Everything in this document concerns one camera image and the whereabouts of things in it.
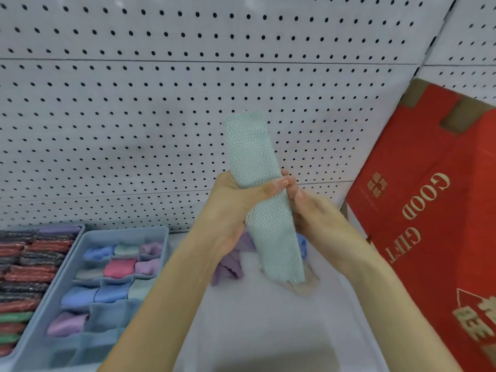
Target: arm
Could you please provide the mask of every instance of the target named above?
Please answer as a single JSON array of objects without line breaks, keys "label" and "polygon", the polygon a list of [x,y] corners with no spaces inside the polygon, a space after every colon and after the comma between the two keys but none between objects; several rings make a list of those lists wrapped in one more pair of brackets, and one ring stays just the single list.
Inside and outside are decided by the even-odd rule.
[{"label": "arm", "polygon": [[462,371],[389,264],[325,198],[288,189],[297,230],[351,282],[391,372]]},{"label": "arm", "polygon": [[172,371],[214,270],[236,245],[246,215],[290,184],[296,185],[294,178],[283,177],[239,189],[230,172],[220,174],[195,225],[99,371]]}]

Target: gold chinese character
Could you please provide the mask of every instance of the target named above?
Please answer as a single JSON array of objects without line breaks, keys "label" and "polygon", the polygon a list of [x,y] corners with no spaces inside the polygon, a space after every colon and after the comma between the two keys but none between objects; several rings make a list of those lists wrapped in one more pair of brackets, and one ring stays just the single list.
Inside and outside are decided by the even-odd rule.
[{"label": "gold chinese character", "polygon": [[474,340],[479,342],[479,338],[486,338],[486,334],[494,337],[494,332],[488,327],[477,315],[477,313],[469,306],[464,306],[462,308],[453,311],[458,322],[462,325],[463,330],[465,330],[468,335]]},{"label": "gold chinese character", "polygon": [[496,345],[485,345],[482,346],[482,351],[489,358],[491,364],[496,367]]},{"label": "gold chinese character", "polygon": [[375,195],[375,198],[379,198],[380,195],[382,194],[381,190],[379,188],[374,188],[372,193]]},{"label": "gold chinese character", "polygon": [[381,189],[382,190],[385,190],[386,187],[388,186],[386,180],[384,180],[384,179],[381,179],[381,181],[379,182],[379,184],[381,184],[381,187],[382,187]]},{"label": "gold chinese character", "polygon": [[496,298],[494,296],[489,297],[489,299],[482,299],[479,308],[486,313],[486,316],[489,317],[494,324],[496,324]]},{"label": "gold chinese character", "polygon": [[379,180],[381,180],[381,174],[376,172],[372,175],[372,180],[374,180],[375,182],[379,182]]}]

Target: pegboard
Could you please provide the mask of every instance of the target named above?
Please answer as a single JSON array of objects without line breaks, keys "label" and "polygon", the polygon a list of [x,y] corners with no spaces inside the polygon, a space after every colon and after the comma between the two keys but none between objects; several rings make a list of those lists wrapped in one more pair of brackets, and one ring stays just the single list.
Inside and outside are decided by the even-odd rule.
[{"label": "pegboard", "polygon": [[4,0],[0,57],[420,63],[453,0]]},{"label": "pegboard", "polygon": [[187,228],[255,110],[339,204],[452,1],[0,0],[0,226]]},{"label": "pegboard", "polygon": [[496,106],[496,65],[424,66],[418,77]]},{"label": "pegboard", "polygon": [[495,65],[496,0],[457,0],[426,64]]}]

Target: person's right hand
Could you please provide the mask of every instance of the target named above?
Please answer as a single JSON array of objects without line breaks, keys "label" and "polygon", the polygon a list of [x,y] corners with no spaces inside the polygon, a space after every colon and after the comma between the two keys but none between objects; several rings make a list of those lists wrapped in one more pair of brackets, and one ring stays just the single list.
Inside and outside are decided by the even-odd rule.
[{"label": "person's right hand", "polygon": [[379,255],[328,199],[291,185],[286,188],[296,231],[332,266],[349,276],[357,264]]}]

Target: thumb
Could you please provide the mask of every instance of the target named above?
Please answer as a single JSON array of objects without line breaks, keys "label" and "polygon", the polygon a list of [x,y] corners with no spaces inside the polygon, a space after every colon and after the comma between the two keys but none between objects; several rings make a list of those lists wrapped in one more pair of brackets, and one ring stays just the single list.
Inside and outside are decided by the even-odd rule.
[{"label": "thumb", "polygon": [[301,214],[301,216],[303,216],[303,218],[309,220],[317,215],[319,210],[304,189],[298,189],[298,192],[294,198],[296,210]]},{"label": "thumb", "polygon": [[246,198],[249,198],[252,206],[257,205],[261,201],[268,200],[274,197],[276,194],[282,192],[289,185],[288,178],[281,177],[272,181],[268,181],[264,184],[258,185],[256,187],[251,187],[244,189],[246,193]]}]

